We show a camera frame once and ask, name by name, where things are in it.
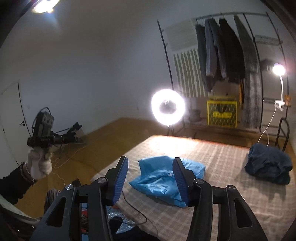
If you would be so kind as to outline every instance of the yellow box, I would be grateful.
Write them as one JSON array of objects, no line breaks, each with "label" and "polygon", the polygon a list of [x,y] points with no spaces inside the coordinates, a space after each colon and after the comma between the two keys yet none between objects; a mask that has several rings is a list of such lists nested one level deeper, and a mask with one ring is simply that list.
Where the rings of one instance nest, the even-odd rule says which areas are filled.
[{"label": "yellow box", "polygon": [[208,100],[207,124],[225,127],[237,127],[237,101]]}]

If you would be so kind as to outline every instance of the hanging clothes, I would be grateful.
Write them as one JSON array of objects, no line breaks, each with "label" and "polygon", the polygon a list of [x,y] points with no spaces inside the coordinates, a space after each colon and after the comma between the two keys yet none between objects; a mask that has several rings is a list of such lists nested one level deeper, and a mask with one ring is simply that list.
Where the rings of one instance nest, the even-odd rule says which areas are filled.
[{"label": "hanging clothes", "polygon": [[207,46],[207,76],[215,77],[219,66],[222,79],[227,78],[222,33],[214,19],[206,19],[205,21],[205,39]]},{"label": "hanging clothes", "polygon": [[260,126],[262,111],[262,89],[258,72],[259,63],[253,40],[244,24],[237,15],[234,15],[234,21],[239,33],[245,64],[242,124],[245,128],[257,128]]},{"label": "hanging clothes", "polygon": [[217,81],[215,78],[207,76],[207,47],[205,42],[205,27],[201,25],[195,26],[197,36],[197,50],[200,63],[200,72],[205,91],[211,92],[212,87]]},{"label": "hanging clothes", "polygon": [[219,19],[225,46],[228,82],[240,84],[245,78],[244,54],[241,44],[226,19]]},{"label": "hanging clothes", "polygon": [[190,19],[165,28],[173,53],[179,93],[184,97],[206,97],[197,51],[197,37]]},{"label": "hanging clothes", "polygon": [[242,110],[244,104],[244,81],[239,84],[239,108]]}]

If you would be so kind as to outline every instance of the shelf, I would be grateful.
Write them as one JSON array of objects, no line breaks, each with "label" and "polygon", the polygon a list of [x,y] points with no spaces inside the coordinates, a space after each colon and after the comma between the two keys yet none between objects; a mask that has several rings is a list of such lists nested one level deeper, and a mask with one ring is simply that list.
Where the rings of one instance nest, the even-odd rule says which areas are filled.
[{"label": "shelf", "polygon": [[266,44],[266,45],[273,45],[273,46],[279,46],[280,41],[277,38],[272,38],[268,36],[262,36],[262,35],[255,35],[255,42],[257,44]]}]

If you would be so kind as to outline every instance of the white glove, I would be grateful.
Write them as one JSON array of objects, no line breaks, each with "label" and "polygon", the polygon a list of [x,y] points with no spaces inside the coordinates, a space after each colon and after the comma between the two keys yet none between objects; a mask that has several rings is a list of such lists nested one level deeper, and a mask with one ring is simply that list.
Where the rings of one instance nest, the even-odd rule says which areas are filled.
[{"label": "white glove", "polygon": [[49,149],[41,147],[31,148],[26,161],[27,170],[31,177],[35,180],[42,179],[49,175],[52,171],[52,153]]}]

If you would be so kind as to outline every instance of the folded dark cloth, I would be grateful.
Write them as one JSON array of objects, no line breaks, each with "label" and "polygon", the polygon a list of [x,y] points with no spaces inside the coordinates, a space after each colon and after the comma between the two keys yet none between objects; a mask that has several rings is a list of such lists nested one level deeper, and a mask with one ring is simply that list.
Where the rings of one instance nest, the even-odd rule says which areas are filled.
[{"label": "folded dark cloth", "polygon": [[112,238],[114,241],[160,241],[157,237],[142,231],[138,226],[124,233],[112,234]]},{"label": "folded dark cloth", "polygon": [[254,177],[287,185],[290,182],[292,162],[285,152],[256,143],[250,148],[248,162],[244,168]]}]

